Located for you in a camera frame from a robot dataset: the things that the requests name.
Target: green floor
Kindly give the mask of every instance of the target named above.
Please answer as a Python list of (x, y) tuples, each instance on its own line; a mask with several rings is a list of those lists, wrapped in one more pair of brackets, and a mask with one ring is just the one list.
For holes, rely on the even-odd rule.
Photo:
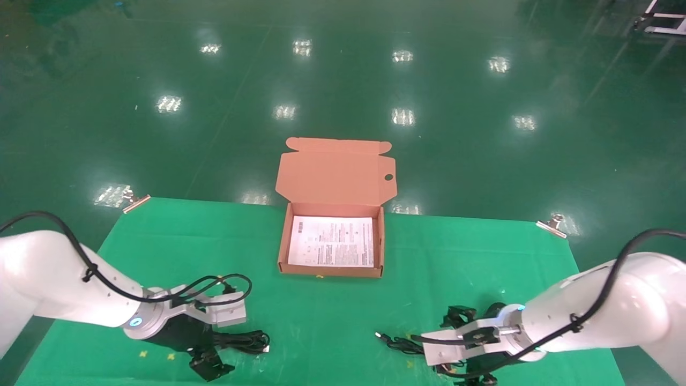
[[(107, 185), (284, 205), (286, 138), (387, 140), (389, 211), (558, 212), (586, 269), (642, 229), (686, 228), (685, 42), (631, 32), (645, 6), (0, 0), (0, 214), (53, 211), (95, 249), (120, 215), (93, 205)], [(412, 61), (393, 61), (402, 50)], [(164, 95), (178, 111), (159, 113)], [(615, 356), (628, 384), (668, 382), (639, 349)]]

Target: instruction sheet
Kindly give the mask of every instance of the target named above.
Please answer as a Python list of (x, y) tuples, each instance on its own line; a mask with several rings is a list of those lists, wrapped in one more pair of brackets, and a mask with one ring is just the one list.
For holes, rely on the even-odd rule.
[(374, 267), (371, 217), (294, 216), (288, 264)]

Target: box flap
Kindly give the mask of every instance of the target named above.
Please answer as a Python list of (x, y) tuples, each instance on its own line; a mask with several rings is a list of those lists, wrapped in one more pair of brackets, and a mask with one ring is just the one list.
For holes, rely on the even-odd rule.
[(293, 203), (381, 206), (395, 197), (390, 142), (289, 138), (276, 191)]

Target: white robotic arm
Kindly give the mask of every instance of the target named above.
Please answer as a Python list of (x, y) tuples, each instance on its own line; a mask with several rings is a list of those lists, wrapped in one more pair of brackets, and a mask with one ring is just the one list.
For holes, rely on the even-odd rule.
[[(143, 296), (140, 284), (82, 247), (112, 283)], [(57, 232), (0, 238), (0, 358), (33, 315), (119, 327), (136, 313), (140, 302), (113, 293), (100, 280), (84, 282), (85, 271), (67, 238)]]
[[(201, 293), (203, 289), (181, 298), (180, 291), (186, 286), (143, 288), (89, 248), (81, 245), (81, 249), (97, 266), (97, 272), (128, 296), (120, 295), (100, 278), (90, 277), (92, 272), (63, 234), (34, 231), (0, 238), (0, 359), (31, 316), (37, 315), (120, 327), (131, 339), (188, 352), (191, 368), (206, 381), (233, 370), (221, 362), (215, 349), (216, 345), (231, 346), (227, 343), (231, 335), (214, 332), (211, 326), (246, 320), (243, 299), (252, 286), (248, 278), (236, 273), (221, 279), (204, 277), (196, 283), (212, 279), (219, 284), (228, 277), (242, 277), (250, 286), (243, 293), (225, 284), (222, 295), (207, 297)], [(202, 302), (202, 307), (197, 308), (194, 301)], [(268, 335), (262, 331), (248, 334), (255, 343), (249, 350), (268, 351)]]
[[(648, 252), (633, 253), (625, 261), (603, 307), (585, 321), (577, 333), (566, 332), (518, 359), (538, 361), (547, 352), (638, 345), (678, 384), (686, 385), (686, 367), (681, 356), (686, 347), (686, 264)], [(568, 277), (526, 305), (502, 304), (496, 315), (453, 330), (428, 332), (415, 340), (423, 342), (428, 365), (488, 355), (517, 356), (568, 326), (570, 315), (588, 312), (597, 301), (615, 262)], [(486, 335), (492, 334), (491, 340), (482, 336), (484, 331)], [(482, 341), (457, 345), (440, 343), (459, 343), (475, 337)]]

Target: green tablecloth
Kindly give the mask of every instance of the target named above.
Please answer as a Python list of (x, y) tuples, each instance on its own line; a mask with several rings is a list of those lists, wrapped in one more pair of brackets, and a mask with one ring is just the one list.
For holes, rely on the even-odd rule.
[[(154, 198), (122, 216), (99, 254), (144, 286), (173, 287), (238, 272), (254, 282), (248, 322), (271, 351), (225, 350), (231, 385), (450, 385), (423, 357), (391, 351), (375, 331), (438, 329), (450, 305), (523, 303), (578, 272), (566, 241), (533, 223), (388, 214), (381, 279), (283, 275), (283, 208)], [(184, 353), (116, 328), (57, 321), (22, 386), (203, 385)], [(610, 350), (552, 353), (496, 372), (500, 385), (622, 385)]]

